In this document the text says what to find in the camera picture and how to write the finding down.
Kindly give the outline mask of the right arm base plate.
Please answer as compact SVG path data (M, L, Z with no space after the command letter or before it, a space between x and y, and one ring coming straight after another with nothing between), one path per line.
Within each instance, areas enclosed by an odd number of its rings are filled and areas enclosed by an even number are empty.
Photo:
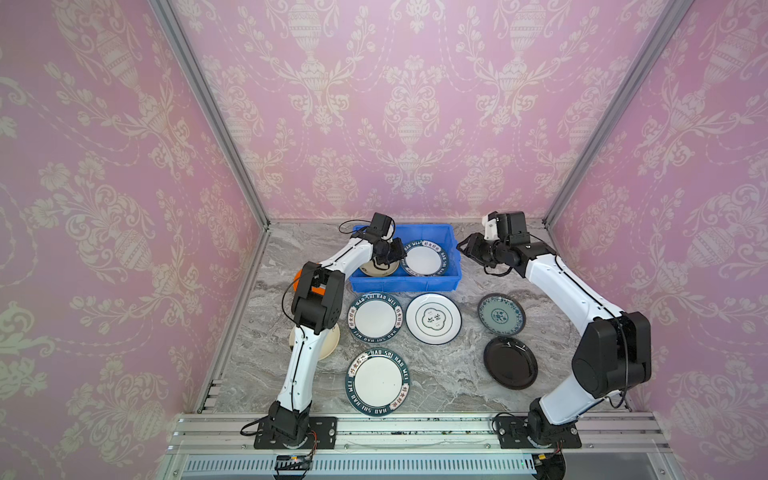
M546 419L533 420L501 413L491 420L502 449L579 449L582 441L575 423L551 425Z

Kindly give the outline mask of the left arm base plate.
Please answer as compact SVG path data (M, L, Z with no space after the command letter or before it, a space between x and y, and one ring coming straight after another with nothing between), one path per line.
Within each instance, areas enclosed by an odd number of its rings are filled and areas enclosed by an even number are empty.
M311 449L333 450L336 444L338 418L310 416L262 422L254 436L256 450Z

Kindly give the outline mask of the black plate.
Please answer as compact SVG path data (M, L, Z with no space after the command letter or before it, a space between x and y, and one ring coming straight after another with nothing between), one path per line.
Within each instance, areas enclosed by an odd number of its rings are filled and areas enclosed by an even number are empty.
M533 351L513 337L496 337L488 342L483 362L491 377L510 390L524 390L538 377L538 362Z

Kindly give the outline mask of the teal blue floral plate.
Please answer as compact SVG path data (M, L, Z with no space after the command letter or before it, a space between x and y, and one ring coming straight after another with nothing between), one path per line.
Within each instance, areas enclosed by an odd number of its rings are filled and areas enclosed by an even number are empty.
M515 299L503 294L484 296L477 307L481 323L499 336L514 336L526 326L526 314Z

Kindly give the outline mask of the cream plate with small motifs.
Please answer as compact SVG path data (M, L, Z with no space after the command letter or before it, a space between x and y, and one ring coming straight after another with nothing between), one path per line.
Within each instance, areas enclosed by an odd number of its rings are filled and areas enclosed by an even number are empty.
M360 266L359 270L368 277L388 277L393 275L400 266L399 261L392 263L378 263L376 260L370 260Z

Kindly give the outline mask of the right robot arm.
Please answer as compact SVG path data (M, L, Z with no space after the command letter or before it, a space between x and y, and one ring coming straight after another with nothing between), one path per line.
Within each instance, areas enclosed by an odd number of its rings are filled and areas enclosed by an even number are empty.
M627 312L581 280L547 243L530 234L523 212L493 211L483 232L457 249L488 275L506 266L541 289L580 333L571 373L554 390L535 399L525 420L528 441L538 448L578 448L579 418L610 396L625 397L652 376L651 324Z

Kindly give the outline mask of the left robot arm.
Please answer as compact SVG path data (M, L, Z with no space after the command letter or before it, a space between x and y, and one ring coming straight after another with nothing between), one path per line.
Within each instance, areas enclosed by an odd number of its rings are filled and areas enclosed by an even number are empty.
M352 231L349 240L328 259L308 261L293 280L293 297L286 314L294 325L294 347L281 390L270 405L264 431L270 441L298 447L309 433L313 380L320 349L340 318L348 277L363 264L405 258L396 222L375 213L367 225Z

